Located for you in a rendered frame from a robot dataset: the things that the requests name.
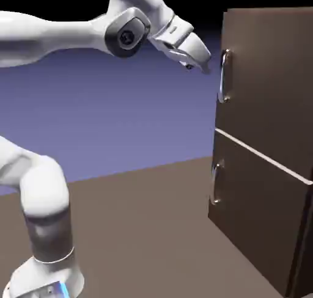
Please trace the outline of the dark brown cabinet door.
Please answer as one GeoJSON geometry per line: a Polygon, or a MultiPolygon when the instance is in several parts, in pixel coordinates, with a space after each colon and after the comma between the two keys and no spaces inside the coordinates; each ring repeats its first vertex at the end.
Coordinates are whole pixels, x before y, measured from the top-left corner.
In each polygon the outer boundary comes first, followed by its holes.
{"type": "Polygon", "coordinates": [[[215,133],[213,164],[221,159],[210,220],[283,297],[313,294],[313,188],[215,133]]]}
{"type": "Polygon", "coordinates": [[[313,7],[230,9],[225,103],[216,127],[313,180],[313,7]]]}

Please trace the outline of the dark brown wooden cabinet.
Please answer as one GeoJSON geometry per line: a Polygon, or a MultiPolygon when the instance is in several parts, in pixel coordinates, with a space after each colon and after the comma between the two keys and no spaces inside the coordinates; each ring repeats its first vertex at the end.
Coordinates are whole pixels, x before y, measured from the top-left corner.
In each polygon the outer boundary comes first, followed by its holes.
{"type": "Polygon", "coordinates": [[[208,218],[284,298],[313,298],[313,6],[230,9],[208,218]]]}

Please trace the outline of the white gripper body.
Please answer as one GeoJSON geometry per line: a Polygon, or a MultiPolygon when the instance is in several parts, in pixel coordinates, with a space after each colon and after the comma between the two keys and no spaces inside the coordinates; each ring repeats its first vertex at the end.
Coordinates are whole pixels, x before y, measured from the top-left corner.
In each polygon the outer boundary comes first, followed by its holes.
{"type": "Polygon", "coordinates": [[[180,45],[180,51],[185,55],[180,63],[187,69],[198,68],[205,75],[210,73],[211,53],[197,34],[190,33],[180,45]]]}

